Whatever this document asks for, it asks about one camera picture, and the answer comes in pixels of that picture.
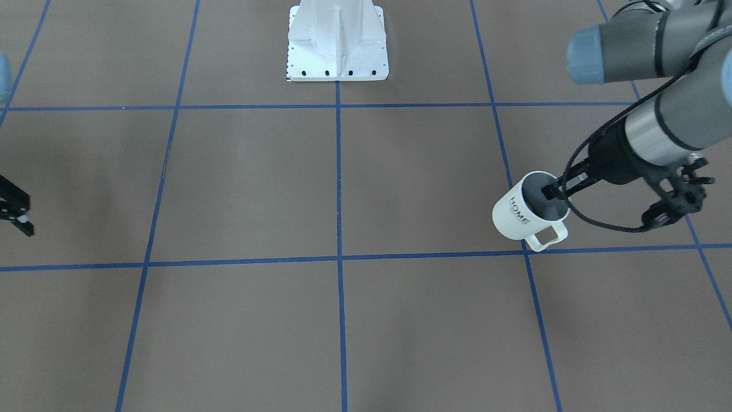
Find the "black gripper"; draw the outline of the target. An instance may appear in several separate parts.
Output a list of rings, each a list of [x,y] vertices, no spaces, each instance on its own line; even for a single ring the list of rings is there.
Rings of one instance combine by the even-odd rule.
[[[541,189],[547,200],[569,199],[596,181],[625,185],[637,180],[651,167],[632,149],[625,121],[618,121],[594,138],[588,147],[587,161],[571,164],[564,175]]]

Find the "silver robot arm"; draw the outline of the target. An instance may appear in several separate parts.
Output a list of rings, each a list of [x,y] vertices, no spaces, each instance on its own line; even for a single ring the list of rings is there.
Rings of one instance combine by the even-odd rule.
[[[577,84],[667,78],[596,131],[584,161],[542,188],[565,199],[604,181],[645,180],[663,203],[699,208],[704,161],[690,156],[730,138],[730,2],[643,1],[573,34],[567,70]]]

